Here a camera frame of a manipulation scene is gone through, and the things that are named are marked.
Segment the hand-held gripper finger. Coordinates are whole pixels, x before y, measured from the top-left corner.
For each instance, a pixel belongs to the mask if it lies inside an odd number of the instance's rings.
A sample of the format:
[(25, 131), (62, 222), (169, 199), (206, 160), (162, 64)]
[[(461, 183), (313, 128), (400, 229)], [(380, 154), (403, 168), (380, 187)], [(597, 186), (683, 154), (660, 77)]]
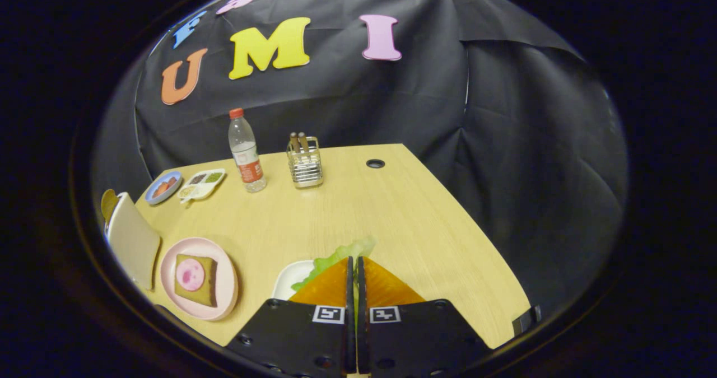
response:
[(344, 304), (267, 299), (226, 345), (229, 355), (274, 377), (345, 377), (357, 371), (353, 258), (336, 264), (338, 283), (323, 293), (343, 293)]
[(379, 288), (357, 260), (357, 368), (371, 377), (451, 377), (492, 352), (447, 299), (369, 306)]

